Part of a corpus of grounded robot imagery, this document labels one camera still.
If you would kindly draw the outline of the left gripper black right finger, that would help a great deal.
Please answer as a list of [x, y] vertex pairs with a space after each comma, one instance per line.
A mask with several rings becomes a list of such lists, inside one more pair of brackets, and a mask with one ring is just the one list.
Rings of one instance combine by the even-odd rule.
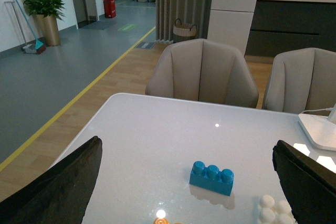
[[272, 162], [298, 223], [335, 223], [335, 173], [283, 140]]

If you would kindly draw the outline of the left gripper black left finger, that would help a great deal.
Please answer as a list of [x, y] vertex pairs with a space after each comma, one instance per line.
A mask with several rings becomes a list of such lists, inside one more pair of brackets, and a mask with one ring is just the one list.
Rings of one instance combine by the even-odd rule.
[[1, 202], [1, 223], [82, 223], [102, 158], [97, 136]]

